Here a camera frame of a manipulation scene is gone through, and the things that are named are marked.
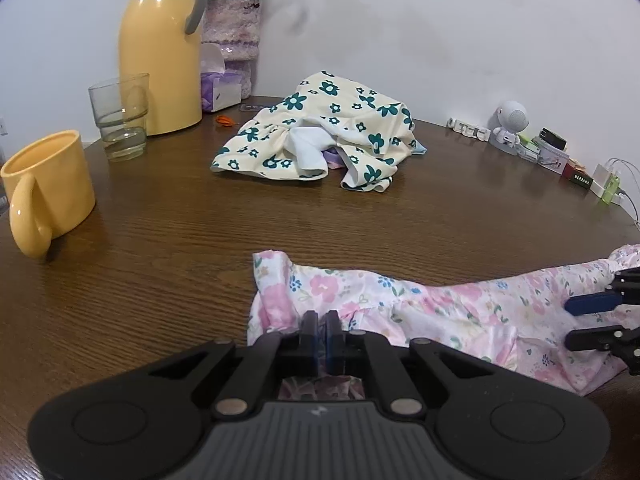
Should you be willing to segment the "yellow thermos jug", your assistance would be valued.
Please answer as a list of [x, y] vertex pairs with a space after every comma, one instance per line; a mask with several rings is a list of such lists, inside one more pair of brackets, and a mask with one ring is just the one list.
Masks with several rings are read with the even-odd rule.
[[119, 73], [149, 75], [149, 136], [189, 128], [202, 119], [206, 6], [207, 0], [129, 0], [119, 29]]

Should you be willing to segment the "white astronaut figurine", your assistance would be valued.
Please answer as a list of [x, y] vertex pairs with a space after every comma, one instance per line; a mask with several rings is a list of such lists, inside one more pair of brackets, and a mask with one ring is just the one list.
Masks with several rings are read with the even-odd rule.
[[506, 154], [518, 154], [520, 137], [529, 125], [526, 108], [516, 101], [503, 101], [488, 120], [489, 144]]

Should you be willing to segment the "white letter ornament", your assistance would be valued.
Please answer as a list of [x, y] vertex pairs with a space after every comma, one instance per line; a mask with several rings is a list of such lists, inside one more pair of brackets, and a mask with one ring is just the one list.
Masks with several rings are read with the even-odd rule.
[[448, 119], [446, 127], [456, 133], [460, 133], [462, 136], [479, 140], [480, 142], [487, 142], [490, 137], [490, 130], [488, 128], [474, 126], [469, 122], [464, 122], [454, 117]]

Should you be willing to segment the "red black small box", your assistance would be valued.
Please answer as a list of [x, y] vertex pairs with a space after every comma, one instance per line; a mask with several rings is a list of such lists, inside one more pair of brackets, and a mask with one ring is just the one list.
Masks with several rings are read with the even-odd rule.
[[574, 183], [581, 188], [589, 190], [591, 188], [593, 178], [586, 173], [585, 168], [570, 159], [564, 166], [562, 177], [570, 183]]

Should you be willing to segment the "light blue cloth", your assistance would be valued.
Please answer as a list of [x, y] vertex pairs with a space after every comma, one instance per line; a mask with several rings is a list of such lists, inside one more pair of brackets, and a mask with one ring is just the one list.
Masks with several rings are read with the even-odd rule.
[[413, 155], [425, 155], [427, 152], [427, 148], [422, 145], [418, 140], [413, 140], [411, 142], [411, 147], [412, 147], [412, 154]]

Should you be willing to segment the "cream green floral garment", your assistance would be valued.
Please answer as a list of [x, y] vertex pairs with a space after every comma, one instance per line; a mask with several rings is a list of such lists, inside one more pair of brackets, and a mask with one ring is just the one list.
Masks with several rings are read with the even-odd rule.
[[317, 181], [330, 172], [326, 154], [344, 170], [341, 187], [379, 192], [413, 156], [416, 125], [407, 105], [325, 70], [263, 108], [218, 151], [210, 170], [273, 181]]

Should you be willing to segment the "clear drinking glass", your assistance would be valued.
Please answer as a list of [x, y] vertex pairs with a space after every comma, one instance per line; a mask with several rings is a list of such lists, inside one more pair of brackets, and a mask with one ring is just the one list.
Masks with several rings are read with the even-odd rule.
[[149, 114], [149, 75], [130, 74], [88, 89], [106, 158], [123, 162], [143, 154]]

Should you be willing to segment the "purple knitted vase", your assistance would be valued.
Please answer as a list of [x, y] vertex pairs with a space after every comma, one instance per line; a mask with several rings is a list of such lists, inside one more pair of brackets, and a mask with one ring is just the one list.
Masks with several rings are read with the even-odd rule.
[[242, 99], [252, 93], [259, 39], [258, 0], [208, 0], [202, 43], [220, 47], [226, 70], [241, 76]]

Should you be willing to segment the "purple tissue box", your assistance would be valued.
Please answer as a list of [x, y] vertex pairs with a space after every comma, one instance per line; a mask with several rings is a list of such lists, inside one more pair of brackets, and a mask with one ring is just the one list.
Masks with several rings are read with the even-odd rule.
[[228, 70], [220, 47], [201, 45], [201, 106], [206, 113], [219, 112], [242, 101], [242, 76]]

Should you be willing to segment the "pink floral garment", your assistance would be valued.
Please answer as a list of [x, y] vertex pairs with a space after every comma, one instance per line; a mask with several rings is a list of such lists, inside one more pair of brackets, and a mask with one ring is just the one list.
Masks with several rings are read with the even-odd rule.
[[247, 341], [298, 324], [307, 311], [336, 311], [344, 330], [384, 335], [394, 346], [433, 339], [522, 375], [581, 396], [625, 365], [608, 352], [570, 352], [570, 330], [605, 325], [636, 328], [639, 309], [622, 306], [574, 318], [567, 299], [600, 292], [617, 271], [638, 266], [639, 248], [625, 245], [606, 258], [469, 284], [426, 286], [365, 270], [301, 266], [285, 252], [253, 256], [257, 294]]

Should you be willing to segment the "yellow mug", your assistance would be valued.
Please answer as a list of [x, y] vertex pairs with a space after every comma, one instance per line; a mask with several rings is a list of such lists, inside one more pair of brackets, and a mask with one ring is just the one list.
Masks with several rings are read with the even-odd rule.
[[89, 167], [76, 130], [49, 134], [13, 155], [1, 168], [14, 242], [41, 258], [52, 240], [84, 222], [96, 206]]

